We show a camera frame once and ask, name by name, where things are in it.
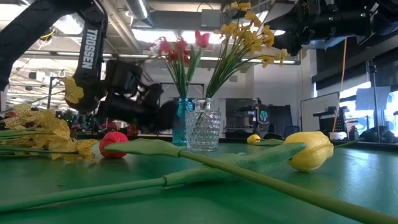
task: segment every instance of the red ball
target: red ball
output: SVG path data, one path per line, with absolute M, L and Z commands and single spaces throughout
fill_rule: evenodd
M 108 134 L 105 134 L 104 138 L 99 143 L 99 151 L 101 155 L 105 158 L 122 158 L 127 153 L 125 152 L 105 152 L 105 146 L 108 144 L 116 143 L 116 142 L 126 142 L 129 141 L 127 136 L 123 133 L 113 131 Z

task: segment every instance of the whiteboard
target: whiteboard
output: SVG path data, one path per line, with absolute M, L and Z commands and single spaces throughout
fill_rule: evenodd
M 329 106 L 337 106 L 338 92 L 301 101 L 302 131 L 318 131 L 319 117 L 314 113 L 324 112 Z

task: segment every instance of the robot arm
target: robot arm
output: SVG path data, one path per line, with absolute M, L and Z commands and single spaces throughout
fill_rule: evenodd
M 177 114 L 177 105 L 168 102 L 160 108 L 157 104 L 163 90 L 160 85 L 141 83 L 142 69 L 137 64 L 109 60 L 106 78 L 101 80 L 103 43 L 108 16 L 95 0 L 39 0 L 33 2 L 0 32 L 0 90 L 9 83 L 13 63 L 51 28 L 59 18 L 77 12 L 85 21 L 78 67 L 74 74 L 76 84 L 83 88 L 84 97 L 77 104 L 68 102 L 79 112 L 98 108 L 98 118 L 106 117 L 131 122 L 152 129 L 169 129 Z M 137 100 L 138 86 L 143 88 Z

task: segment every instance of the vase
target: vase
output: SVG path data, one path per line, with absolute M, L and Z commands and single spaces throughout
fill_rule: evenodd
M 185 113 L 187 148 L 215 151 L 220 138 L 221 112 L 211 110 L 211 99 L 195 101 L 195 110 Z
M 186 97 L 180 97 L 177 110 L 177 119 L 173 124 L 173 144 L 176 146 L 186 146 L 187 139 L 185 134 L 185 113 L 193 110 L 193 103 Z

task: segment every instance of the green table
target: green table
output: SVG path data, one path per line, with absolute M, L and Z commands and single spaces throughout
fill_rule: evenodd
M 223 152 L 253 153 L 264 147 L 220 144 Z M 0 200 L 161 177 L 199 164 L 188 159 L 132 156 L 65 165 L 48 159 L 0 161 Z M 398 154 L 335 149 L 312 173 L 284 165 L 268 175 L 305 189 L 398 217 Z M 241 180 L 156 187 L 0 215 L 11 223 L 356 223 L 267 187 Z

